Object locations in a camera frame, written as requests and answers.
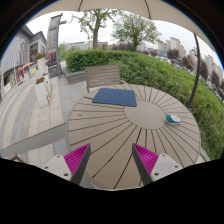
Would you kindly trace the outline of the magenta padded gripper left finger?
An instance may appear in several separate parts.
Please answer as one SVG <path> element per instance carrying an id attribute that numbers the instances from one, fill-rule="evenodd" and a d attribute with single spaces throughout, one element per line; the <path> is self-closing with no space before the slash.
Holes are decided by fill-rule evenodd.
<path id="1" fill-rule="evenodd" d="M 43 165 L 42 169 L 79 185 L 90 154 L 90 144 L 86 144 L 65 156 L 55 155 L 51 160 Z"/>

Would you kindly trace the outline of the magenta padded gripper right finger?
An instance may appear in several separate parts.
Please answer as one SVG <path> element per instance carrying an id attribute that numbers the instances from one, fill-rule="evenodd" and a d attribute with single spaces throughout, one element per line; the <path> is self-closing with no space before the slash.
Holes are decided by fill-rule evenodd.
<path id="1" fill-rule="evenodd" d="M 132 144 L 132 154 L 144 185 L 182 169 L 182 166 L 167 154 L 158 155 L 137 144 Z"/>

